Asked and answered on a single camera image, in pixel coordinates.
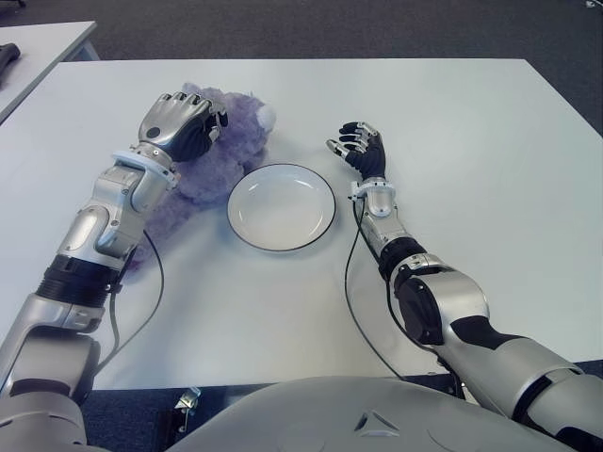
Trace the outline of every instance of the white plate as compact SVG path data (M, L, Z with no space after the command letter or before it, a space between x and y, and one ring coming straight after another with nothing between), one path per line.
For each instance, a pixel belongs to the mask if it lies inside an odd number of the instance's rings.
M308 168L268 165L250 172L228 199L235 233L263 250L304 247L325 233L335 213L329 184Z

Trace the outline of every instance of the plate rim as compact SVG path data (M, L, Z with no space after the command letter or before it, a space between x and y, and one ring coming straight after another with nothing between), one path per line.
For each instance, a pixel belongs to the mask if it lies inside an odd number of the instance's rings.
M304 243L303 245L300 245L298 247L295 248L287 248L287 249L272 249L272 248L264 248L264 247L260 247L258 245L254 245L254 243L250 242L249 240L245 239L244 237L242 237L235 229L235 227L233 226L233 222L230 220L230 209L229 209L229 205L230 205L230 199L233 196L233 192L236 190L236 188L238 187L238 185L243 182L243 180L245 180L250 174L259 171L261 169L264 168L268 168L268 167L298 167L298 168L302 168L303 170L307 170L310 172L313 172L314 174L316 174L316 176L318 176L320 179L322 179L322 182L325 183L325 185L329 188L329 192L331 193L331 198L333 198L333 214L331 215L331 219L329 219L329 224L327 224L327 227L324 228L324 231L322 231L322 233L320 233L319 235L317 235L315 238L313 238L312 240L310 240L309 242ZM325 235L325 233L327 231L329 231L329 228L331 228L331 225L333 224L333 221L335 219L335 213L337 212L337 202L335 199L335 194L333 192L333 188L331 187L331 185L327 182L327 180L322 177L320 174L318 174L316 171L314 171L313 169L309 169L307 167L305 167L304 165L298 165L296 163L269 163L267 165L262 165L261 167L257 167L256 169L249 171L247 174L245 174L243 177L241 177L239 179L239 181L235 184L235 186L233 186L233 189L230 190L230 193L228 194L228 202L226 203L226 217L228 217L228 224L230 226L230 229L235 233L235 235L240 238L241 240L243 240L245 243L251 245L252 247L258 249L258 250L264 250L264 251L272 251L272 252L284 252L284 251L293 251L293 250L300 250L302 248L307 247L308 245L313 244L314 242L316 242L317 240L319 240L323 235Z

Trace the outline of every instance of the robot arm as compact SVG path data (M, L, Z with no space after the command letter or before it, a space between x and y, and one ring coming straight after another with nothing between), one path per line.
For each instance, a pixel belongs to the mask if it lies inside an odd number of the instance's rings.
M119 291L147 217L177 184L172 162L207 152L226 124L222 105L164 94L142 121L138 146L114 153L0 347L0 449L86 443L74 402L85 399L98 365L100 347L88 333L107 295Z
M432 347L484 408L578 450L601 446L603 380L529 338L494 330L479 286L426 252L399 222L379 132L351 122L340 133L327 146L361 172L351 198L365 198L365 207L356 216L408 335Z

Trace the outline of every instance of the white plush ear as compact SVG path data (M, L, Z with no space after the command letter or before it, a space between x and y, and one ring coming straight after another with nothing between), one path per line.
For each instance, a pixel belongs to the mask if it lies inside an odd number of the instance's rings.
M262 105L255 114L257 123L264 129L265 132L270 132L276 122L276 112L270 105Z

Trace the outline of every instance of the stuffed animal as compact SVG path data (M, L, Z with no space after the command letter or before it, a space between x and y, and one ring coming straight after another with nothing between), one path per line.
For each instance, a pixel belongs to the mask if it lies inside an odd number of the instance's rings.
M176 164L181 174L180 183L164 196L145 226L160 250L168 237L194 214L226 202L236 183L259 166L276 121L274 110L252 96L223 93L214 88L200 89L190 83L185 83L182 91L223 104L228 113L228 126L221 130L207 153L196 160ZM148 241L143 239L128 272L138 270L152 253Z

